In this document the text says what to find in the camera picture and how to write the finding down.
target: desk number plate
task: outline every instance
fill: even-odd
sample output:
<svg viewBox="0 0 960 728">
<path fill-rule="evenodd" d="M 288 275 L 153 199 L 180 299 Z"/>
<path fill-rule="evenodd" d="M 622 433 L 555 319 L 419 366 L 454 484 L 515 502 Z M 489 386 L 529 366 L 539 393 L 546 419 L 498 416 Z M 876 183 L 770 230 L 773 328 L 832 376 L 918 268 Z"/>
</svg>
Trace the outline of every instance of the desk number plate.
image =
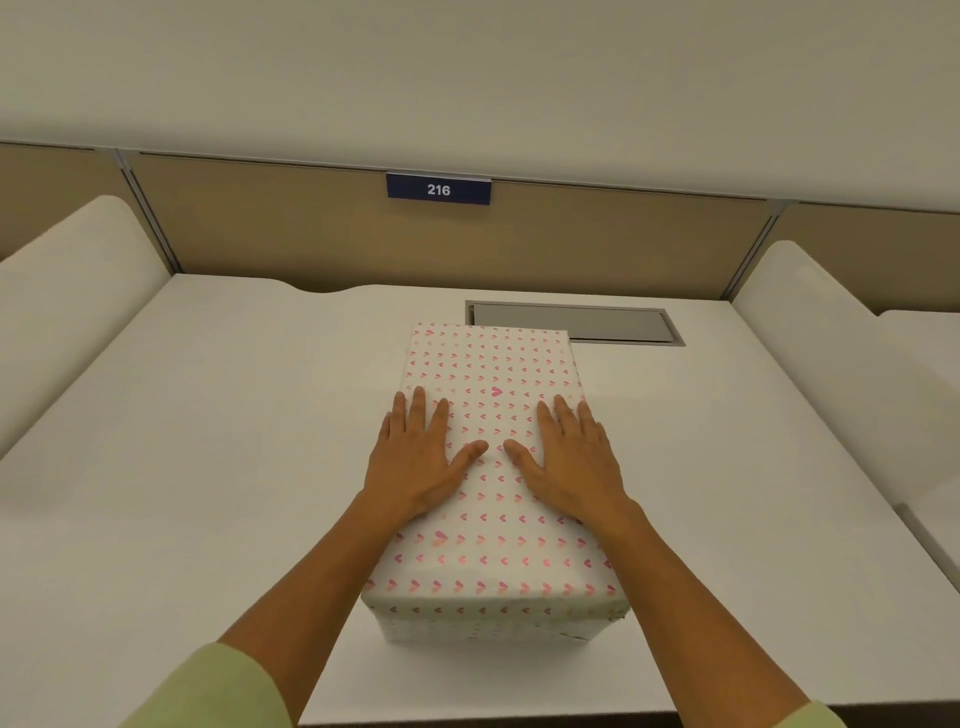
<svg viewBox="0 0 960 728">
<path fill-rule="evenodd" d="M 489 205 L 493 183 L 475 177 L 387 173 L 387 197 L 435 203 Z"/>
</svg>

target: green shirt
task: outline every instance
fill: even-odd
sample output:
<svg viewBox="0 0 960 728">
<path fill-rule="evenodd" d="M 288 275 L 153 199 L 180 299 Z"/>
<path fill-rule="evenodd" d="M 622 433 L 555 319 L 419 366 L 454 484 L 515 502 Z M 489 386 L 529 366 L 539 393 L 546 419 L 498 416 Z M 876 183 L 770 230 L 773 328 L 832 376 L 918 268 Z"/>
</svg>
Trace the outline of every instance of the green shirt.
<svg viewBox="0 0 960 728">
<path fill-rule="evenodd" d="M 163 681 L 120 728 L 290 728 L 273 679 L 252 658 L 207 644 Z M 823 703 L 810 703 L 777 728 L 843 728 Z"/>
</svg>

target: forearm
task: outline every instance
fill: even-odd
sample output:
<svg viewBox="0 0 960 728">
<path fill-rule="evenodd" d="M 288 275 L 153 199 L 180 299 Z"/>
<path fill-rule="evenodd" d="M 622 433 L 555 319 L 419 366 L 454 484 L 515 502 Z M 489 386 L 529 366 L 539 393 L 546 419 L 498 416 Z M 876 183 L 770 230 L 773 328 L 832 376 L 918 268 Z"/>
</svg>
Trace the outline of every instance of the forearm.
<svg viewBox="0 0 960 728">
<path fill-rule="evenodd" d="M 686 728 L 771 728 L 809 702 L 636 503 L 594 530 Z"/>
<path fill-rule="evenodd" d="M 362 494 L 327 534 L 219 642 L 274 679 L 296 724 L 357 596 L 398 526 Z"/>
</svg>

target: beige panel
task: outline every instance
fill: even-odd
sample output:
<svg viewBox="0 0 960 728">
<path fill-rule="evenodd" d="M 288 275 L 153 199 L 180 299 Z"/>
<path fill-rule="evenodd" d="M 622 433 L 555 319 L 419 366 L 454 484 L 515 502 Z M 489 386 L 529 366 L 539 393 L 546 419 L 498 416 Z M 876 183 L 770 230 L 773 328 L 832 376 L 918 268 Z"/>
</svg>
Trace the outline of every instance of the beige panel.
<svg viewBox="0 0 960 728">
<path fill-rule="evenodd" d="M 495 182 L 492 205 L 390 200 L 382 173 L 138 155 L 188 273 L 718 298 L 762 201 Z"/>
<path fill-rule="evenodd" d="M 777 240 L 795 241 L 876 313 L 960 311 L 960 215 L 792 205 L 760 253 Z"/>
<path fill-rule="evenodd" d="M 100 195 L 123 200 L 166 257 L 112 159 L 89 149 L 0 144 L 0 259 Z"/>
</svg>

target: gift box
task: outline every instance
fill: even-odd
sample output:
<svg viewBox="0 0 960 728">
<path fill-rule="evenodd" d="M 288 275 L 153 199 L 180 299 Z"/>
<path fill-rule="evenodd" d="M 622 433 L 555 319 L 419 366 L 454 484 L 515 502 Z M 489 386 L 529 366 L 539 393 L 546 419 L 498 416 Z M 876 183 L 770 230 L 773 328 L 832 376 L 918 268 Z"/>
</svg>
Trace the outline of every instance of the gift box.
<svg viewBox="0 0 960 728">
<path fill-rule="evenodd" d="M 584 398 L 565 331 L 414 326 L 401 388 L 450 402 L 448 458 L 490 449 L 458 492 L 396 534 L 363 593 L 387 640 L 589 640 L 630 607 L 597 539 L 527 489 L 503 451 L 542 463 L 537 402 Z"/>
</svg>

